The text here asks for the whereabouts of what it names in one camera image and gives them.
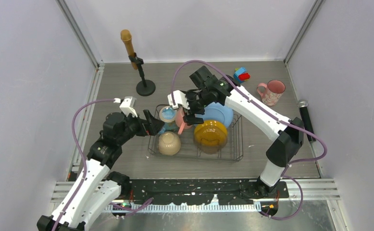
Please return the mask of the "pink patterned mug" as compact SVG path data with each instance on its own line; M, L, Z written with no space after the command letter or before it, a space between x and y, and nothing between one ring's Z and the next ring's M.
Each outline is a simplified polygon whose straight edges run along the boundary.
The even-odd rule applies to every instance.
M256 88L261 101L267 106L274 106L286 90L282 81L270 80L268 83L260 83Z

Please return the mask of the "plain pink mug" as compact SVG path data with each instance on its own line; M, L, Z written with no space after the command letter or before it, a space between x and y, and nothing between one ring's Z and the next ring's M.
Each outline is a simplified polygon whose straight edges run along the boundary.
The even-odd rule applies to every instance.
M179 127L178 132L177 132L178 135L181 135L184 130L190 129L192 127L192 125L188 125L186 122L184 122L184 119L183 119L184 115L185 115L184 108L180 107L177 110L177 113L175 116L176 125Z

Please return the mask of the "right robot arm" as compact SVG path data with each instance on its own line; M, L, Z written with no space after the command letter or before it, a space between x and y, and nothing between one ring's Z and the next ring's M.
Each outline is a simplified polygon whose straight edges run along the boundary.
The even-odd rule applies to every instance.
M266 151L267 163L253 189L261 197L271 197L276 192L277 183L289 162L303 145L302 120L298 117L290 119L275 112L263 105L232 77L217 78L205 66L189 77L196 89L183 92L186 122L202 122L197 115L204 113L204 107L210 103L220 103L245 117L272 141Z

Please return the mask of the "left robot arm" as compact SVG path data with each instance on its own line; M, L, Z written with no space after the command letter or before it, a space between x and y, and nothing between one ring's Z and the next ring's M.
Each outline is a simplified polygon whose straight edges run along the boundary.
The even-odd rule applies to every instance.
M164 122L149 110L145 119L114 112L106 116L100 137L91 146L83 167L70 191L50 216L37 222L40 231L88 231L102 211L116 198L131 192L129 177L111 171L122 154L122 146L134 136L156 135Z

